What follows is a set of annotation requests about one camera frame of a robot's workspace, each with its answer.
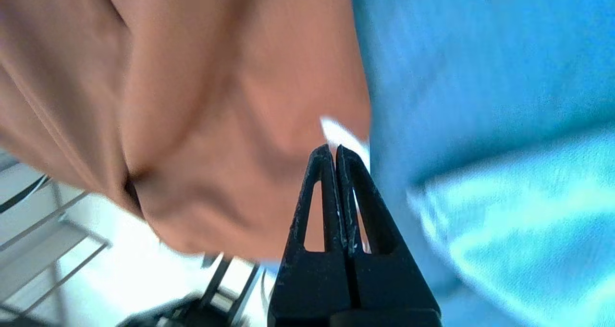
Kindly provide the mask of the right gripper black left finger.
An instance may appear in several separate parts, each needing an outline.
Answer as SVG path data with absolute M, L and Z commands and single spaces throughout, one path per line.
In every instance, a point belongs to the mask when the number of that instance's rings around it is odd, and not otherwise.
M 324 250 L 305 248 L 314 185 L 321 184 Z M 309 156 L 281 266 L 268 307 L 270 327 L 327 327 L 351 307 L 346 272 L 347 240 L 334 159 L 328 145 Z

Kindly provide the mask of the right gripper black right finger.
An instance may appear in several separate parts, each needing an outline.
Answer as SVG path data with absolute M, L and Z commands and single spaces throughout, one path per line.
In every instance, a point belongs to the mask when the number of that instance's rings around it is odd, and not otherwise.
M 336 173 L 351 292 L 336 326 L 441 326 L 440 307 L 360 156 L 338 147 Z

